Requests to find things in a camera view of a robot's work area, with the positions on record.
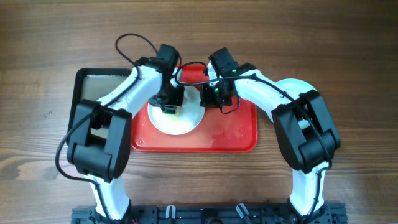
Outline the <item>green yellow sponge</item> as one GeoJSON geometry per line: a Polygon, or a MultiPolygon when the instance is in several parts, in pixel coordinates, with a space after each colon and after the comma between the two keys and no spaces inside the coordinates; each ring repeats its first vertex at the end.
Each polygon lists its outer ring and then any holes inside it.
{"type": "Polygon", "coordinates": [[[174,106],[174,105],[166,105],[164,107],[163,113],[165,114],[171,114],[171,115],[179,115],[179,106],[174,106]]]}

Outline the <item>white plate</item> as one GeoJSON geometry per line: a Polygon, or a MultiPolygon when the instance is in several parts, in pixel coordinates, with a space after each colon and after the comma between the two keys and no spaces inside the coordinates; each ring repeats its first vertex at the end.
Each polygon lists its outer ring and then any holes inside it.
{"type": "Polygon", "coordinates": [[[147,106],[151,123],[161,132],[169,135],[186,134],[194,130],[205,114],[200,106],[200,92],[193,86],[186,86],[182,106],[175,113],[164,113],[159,107],[147,106]]]}

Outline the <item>light blue plate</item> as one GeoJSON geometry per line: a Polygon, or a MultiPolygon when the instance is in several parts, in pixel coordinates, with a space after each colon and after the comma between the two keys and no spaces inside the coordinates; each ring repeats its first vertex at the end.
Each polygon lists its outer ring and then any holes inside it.
{"type": "Polygon", "coordinates": [[[311,84],[297,78],[286,78],[279,80],[277,81],[277,84],[288,90],[297,91],[299,93],[306,93],[310,90],[316,91],[311,84]]]}

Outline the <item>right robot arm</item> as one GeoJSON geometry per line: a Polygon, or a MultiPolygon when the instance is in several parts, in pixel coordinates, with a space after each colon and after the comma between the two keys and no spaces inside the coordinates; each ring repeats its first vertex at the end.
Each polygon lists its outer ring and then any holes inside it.
{"type": "Polygon", "coordinates": [[[321,94],[299,79],[274,82],[250,63],[210,62],[205,75],[205,95],[216,97],[219,106],[234,95],[260,107],[273,122],[280,152],[293,171],[289,221],[311,223],[325,215],[323,183],[341,139],[321,94]]]}

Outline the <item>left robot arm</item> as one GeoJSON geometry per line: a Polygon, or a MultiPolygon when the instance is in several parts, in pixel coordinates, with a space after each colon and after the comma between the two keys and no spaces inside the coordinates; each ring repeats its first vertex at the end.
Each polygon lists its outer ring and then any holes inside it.
{"type": "Polygon", "coordinates": [[[72,223],[134,223],[122,174],[131,150],[132,120],[170,87],[178,58],[142,57],[132,70],[82,68],[76,74],[67,135],[67,160],[91,185],[96,205],[72,211],[72,223]]]}

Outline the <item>red plastic tray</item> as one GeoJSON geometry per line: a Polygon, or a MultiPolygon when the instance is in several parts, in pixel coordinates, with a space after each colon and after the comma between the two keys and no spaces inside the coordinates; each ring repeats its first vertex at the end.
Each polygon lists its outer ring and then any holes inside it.
{"type": "MultiPolygon", "coordinates": [[[[192,86],[206,81],[202,66],[189,65],[179,80],[192,86]]],[[[247,152],[258,140],[257,108],[247,100],[233,99],[232,106],[205,108],[200,124],[181,135],[159,131],[150,121],[146,103],[132,121],[131,146],[141,152],[247,152]]]]}

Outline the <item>black water tray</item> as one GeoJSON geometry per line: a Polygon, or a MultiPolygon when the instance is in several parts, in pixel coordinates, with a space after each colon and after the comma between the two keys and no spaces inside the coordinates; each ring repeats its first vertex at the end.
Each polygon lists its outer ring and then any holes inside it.
{"type": "MultiPolygon", "coordinates": [[[[77,71],[67,132],[74,126],[76,107],[81,100],[97,101],[111,93],[130,73],[128,68],[82,68],[77,71]]],[[[110,115],[95,118],[91,134],[107,139],[108,133],[105,130],[109,129],[110,121],[110,115]]]]}

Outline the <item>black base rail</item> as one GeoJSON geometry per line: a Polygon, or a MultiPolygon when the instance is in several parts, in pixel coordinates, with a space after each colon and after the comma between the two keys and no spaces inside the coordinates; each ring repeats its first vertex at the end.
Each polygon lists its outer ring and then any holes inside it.
{"type": "MultiPolygon", "coordinates": [[[[113,223],[304,223],[287,203],[210,207],[133,206],[130,214],[113,223]]],[[[70,223],[109,223],[95,207],[80,207],[72,210],[70,223]]],[[[308,223],[348,223],[345,205],[325,203],[320,212],[314,212],[308,223]]]]}

